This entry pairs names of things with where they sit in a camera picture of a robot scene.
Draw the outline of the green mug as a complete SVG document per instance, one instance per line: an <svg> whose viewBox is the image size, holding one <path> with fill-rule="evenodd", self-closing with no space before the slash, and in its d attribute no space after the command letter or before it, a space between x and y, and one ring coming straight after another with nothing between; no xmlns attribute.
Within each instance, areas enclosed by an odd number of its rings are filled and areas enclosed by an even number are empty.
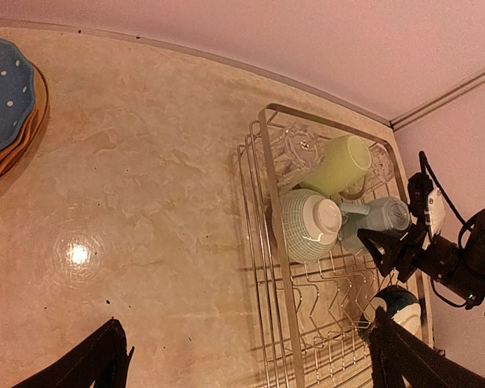
<svg viewBox="0 0 485 388"><path fill-rule="evenodd" d="M356 135L331 139L324 159L300 182L302 188L332 196L364 178L372 166L369 147Z"/></svg>

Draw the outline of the blue dotted plate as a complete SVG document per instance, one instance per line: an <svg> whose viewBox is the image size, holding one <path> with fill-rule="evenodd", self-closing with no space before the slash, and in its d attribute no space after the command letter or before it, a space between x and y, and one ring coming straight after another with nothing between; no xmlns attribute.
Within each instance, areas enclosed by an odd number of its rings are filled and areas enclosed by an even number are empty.
<svg viewBox="0 0 485 388"><path fill-rule="evenodd" d="M33 66L15 44L0 39L0 152L19 137L35 102Z"/></svg>

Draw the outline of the light blue mug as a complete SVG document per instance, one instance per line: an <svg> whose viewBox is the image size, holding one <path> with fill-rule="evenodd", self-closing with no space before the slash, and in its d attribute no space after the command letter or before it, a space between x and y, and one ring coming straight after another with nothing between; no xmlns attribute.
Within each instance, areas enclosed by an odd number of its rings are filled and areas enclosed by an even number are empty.
<svg viewBox="0 0 485 388"><path fill-rule="evenodd" d="M339 205L343 224L339 231L342 248L353 255L367 253L357 236L359 229L374 230L402 237L411 226L408 206L394 197L383 197L366 204Z"/></svg>

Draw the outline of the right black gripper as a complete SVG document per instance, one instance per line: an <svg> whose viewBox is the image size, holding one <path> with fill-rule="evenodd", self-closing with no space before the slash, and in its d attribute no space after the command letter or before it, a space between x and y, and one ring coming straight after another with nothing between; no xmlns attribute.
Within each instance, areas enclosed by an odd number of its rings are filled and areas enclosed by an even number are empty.
<svg viewBox="0 0 485 388"><path fill-rule="evenodd" d="M450 283L458 268L458 245L436 235L425 246L428 232L423 226L412 226L408 233L359 229L357 237L373 257L380 274L388 276L395 270L398 273L397 279L402 283L406 283L417 269L439 283ZM391 252L399 245L402 237L407 244L404 255L393 255Z"/></svg>

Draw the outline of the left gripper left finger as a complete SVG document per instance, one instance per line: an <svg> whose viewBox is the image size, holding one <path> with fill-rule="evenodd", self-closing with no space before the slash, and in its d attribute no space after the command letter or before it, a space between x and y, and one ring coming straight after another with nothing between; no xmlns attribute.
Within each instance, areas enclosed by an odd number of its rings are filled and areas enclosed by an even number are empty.
<svg viewBox="0 0 485 388"><path fill-rule="evenodd" d="M17 387L125 387L134 350L120 321L111 318L62 358Z"/></svg>

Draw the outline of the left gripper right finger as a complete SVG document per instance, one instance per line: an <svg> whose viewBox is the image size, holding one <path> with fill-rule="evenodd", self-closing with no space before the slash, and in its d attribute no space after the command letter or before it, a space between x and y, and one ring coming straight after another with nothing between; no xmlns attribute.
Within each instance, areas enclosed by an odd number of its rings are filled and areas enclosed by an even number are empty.
<svg viewBox="0 0 485 388"><path fill-rule="evenodd" d="M376 309L369 333L375 387L485 387L485 378L446 359Z"/></svg>

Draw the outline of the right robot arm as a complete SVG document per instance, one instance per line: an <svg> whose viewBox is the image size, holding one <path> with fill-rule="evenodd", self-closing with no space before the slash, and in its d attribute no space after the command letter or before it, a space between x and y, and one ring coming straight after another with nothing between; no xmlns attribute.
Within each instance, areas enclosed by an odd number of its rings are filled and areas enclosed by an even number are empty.
<svg viewBox="0 0 485 388"><path fill-rule="evenodd" d="M461 307L470 310L485 305L485 209L466 222L458 237L467 230L463 247L440 235L429 237L421 223L403 237L367 229L359 229L357 236L383 276L395 270L404 282L420 270L461 297Z"/></svg>

